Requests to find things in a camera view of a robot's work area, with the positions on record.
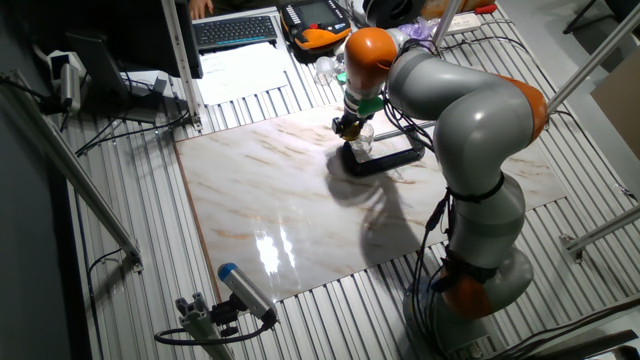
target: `computer monitor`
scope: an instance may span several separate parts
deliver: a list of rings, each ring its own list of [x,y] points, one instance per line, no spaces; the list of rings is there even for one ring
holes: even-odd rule
[[[175,3],[191,76],[202,78],[188,0]],[[45,53],[78,54],[92,79],[82,112],[152,121],[162,94],[131,94],[120,71],[180,76],[161,0],[13,0],[13,9]]]

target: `device screen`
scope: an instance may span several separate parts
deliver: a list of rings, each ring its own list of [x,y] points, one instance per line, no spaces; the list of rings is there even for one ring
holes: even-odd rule
[[[326,24],[333,23],[336,14],[323,2],[301,5],[299,7],[302,18],[308,23]]]

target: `person's hand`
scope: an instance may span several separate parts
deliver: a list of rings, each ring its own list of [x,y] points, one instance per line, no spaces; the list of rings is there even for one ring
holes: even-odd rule
[[[191,20],[204,19],[206,16],[206,8],[213,14],[213,2],[211,0],[191,0],[189,1],[189,10],[191,10]]]

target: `robotic arm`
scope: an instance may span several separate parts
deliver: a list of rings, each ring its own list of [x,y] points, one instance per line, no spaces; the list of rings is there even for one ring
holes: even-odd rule
[[[373,117],[359,115],[359,105],[377,97],[384,81],[396,108],[437,120],[434,152],[454,206],[444,268],[418,296],[423,305],[431,298],[425,312],[449,352],[482,336],[477,320],[514,302],[533,278],[531,263],[513,247],[524,224],[524,195],[500,168],[538,137],[547,110],[542,94],[525,83],[448,63],[424,49],[401,52],[405,41],[396,30],[379,28],[351,36],[345,113],[334,130],[346,140],[357,138]],[[407,320],[417,311],[420,306],[410,307]]]

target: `plastic bag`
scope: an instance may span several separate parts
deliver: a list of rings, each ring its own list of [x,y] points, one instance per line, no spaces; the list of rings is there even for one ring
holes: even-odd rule
[[[438,27],[439,22],[440,19],[425,20],[419,17],[417,24],[400,25],[398,26],[398,30],[409,35],[412,39],[420,40],[420,42],[425,46],[433,47],[433,45],[427,40],[431,40],[433,32],[436,27]]]

